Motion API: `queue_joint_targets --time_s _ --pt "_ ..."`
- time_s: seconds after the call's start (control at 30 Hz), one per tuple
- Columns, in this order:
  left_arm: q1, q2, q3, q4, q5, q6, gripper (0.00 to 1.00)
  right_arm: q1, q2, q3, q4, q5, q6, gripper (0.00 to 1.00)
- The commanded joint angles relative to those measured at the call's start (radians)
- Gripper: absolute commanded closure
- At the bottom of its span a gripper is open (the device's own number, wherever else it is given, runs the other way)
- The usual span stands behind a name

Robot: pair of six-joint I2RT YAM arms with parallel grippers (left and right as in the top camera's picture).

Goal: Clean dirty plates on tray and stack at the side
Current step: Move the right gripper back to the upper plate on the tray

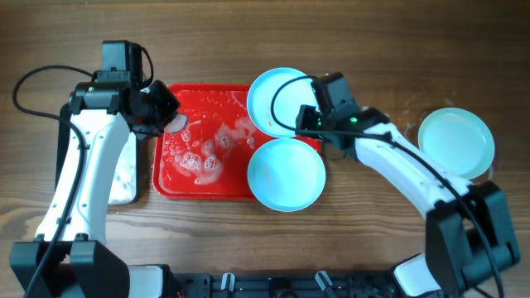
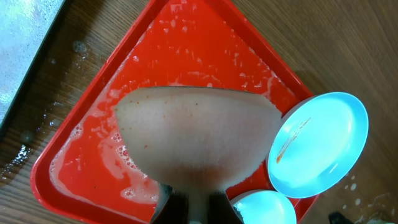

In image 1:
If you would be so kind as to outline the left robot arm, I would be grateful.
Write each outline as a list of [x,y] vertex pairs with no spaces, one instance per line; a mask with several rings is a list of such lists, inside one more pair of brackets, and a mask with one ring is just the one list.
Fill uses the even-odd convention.
[[176,297],[167,265],[129,266],[106,243],[115,167],[130,134],[159,137],[179,103],[161,81],[80,83],[70,96],[70,140],[51,206],[10,265],[27,297]]

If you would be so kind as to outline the pale green plate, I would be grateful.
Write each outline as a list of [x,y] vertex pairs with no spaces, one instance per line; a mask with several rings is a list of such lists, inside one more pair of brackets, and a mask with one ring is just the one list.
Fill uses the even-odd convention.
[[433,161],[466,179],[490,171],[494,162],[491,131],[478,116],[462,108],[441,108],[427,115],[417,141]]

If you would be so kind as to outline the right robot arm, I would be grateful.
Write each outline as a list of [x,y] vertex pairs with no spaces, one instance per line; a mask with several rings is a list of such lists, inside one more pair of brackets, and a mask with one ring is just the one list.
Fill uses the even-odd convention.
[[425,252],[393,269],[401,295],[458,297],[494,279],[503,296],[500,274],[521,258],[504,192],[436,165],[385,114],[360,109],[340,72],[310,81],[316,105],[301,106],[296,134],[329,142],[377,171],[426,221]]

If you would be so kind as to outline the pink sponge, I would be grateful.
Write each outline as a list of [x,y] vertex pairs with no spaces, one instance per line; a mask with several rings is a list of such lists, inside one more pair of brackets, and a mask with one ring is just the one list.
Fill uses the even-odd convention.
[[186,128],[189,118],[182,113],[178,113],[173,120],[165,126],[165,132],[175,134]]

